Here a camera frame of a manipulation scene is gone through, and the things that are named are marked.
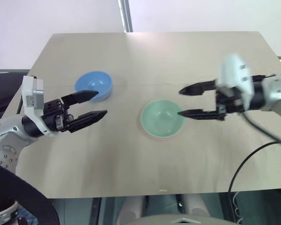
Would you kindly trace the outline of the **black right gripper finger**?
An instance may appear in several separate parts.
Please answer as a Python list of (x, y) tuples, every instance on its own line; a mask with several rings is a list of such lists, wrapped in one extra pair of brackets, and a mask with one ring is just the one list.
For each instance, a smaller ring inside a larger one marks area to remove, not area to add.
[(225, 113), (219, 111), (203, 111), (202, 109), (185, 110), (178, 115), (194, 120), (220, 120), (224, 121)]
[(182, 88), (178, 93), (186, 96), (200, 96), (205, 91), (215, 90), (215, 80), (198, 82)]

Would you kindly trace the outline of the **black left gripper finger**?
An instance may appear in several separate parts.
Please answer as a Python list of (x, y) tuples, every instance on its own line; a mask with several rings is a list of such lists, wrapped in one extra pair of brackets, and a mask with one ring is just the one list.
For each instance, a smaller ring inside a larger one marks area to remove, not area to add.
[(99, 92), (96, 90), (81, 90), (66, 96), (63, 96), (61, 99), (64, 105), (71, 106), (75, 104), (80, 104), (86, 101), (91, 100)]
[(76, 132), (101, 120), (106, 114), (107, 110), (91, 111), (79, 116), (78, 118), (69, 122), (67, 130), (70, 133)]

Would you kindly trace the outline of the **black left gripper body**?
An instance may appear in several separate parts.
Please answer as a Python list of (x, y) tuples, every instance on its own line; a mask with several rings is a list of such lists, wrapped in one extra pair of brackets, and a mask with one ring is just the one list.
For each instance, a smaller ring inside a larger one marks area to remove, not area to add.
[(73, 115), (68, 112), (70, 105), (55, 99), (44, 104), (43, 122), (54, 132), (74, 132), (70, 123), (74, 120)]

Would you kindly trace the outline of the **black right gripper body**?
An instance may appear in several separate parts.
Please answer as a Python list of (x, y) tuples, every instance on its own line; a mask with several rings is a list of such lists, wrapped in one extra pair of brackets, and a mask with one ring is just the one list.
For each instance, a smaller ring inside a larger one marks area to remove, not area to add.
[(224, 121), (227, 114), (244, 112), (241, 91), (236, 87), (231, 88), (229, 91), (228, 95), (219, 90), (216, 91), (216, 119), (219, 121)]

